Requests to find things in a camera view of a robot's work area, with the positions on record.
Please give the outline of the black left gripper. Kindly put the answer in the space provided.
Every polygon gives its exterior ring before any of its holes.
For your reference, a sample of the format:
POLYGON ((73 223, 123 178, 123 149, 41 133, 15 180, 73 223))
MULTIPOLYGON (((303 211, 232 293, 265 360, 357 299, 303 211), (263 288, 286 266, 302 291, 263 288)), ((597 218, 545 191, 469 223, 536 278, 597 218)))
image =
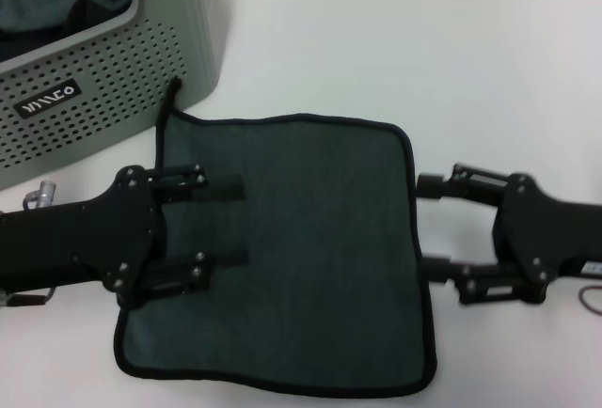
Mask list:
POLYGON ((1 305, 41 306, 40 291, 98 281, 121 306, 208 290, 216 269, 245 266, 247 251, 197 252, 148 264, 158 204, 244 200, 240 176, 209 179, 201 165, 121 169, 101 195, 1 216, 1 305))

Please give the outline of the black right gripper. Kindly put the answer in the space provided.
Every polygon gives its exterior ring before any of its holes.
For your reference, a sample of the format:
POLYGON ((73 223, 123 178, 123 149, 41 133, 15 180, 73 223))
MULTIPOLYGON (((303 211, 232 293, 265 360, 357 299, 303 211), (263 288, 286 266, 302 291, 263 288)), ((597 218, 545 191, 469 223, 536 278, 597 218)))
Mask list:
POLYGON ((452 281, 465 306, 520 301, 541 304, 558 278, 601 278, 601 207, 561 201, 534 178, 455 164, 451 176, 421 173, 417 197, 459 198, 498 207, 493 243, 500 262, 469 264, 423 258, 432 283, 452 281))

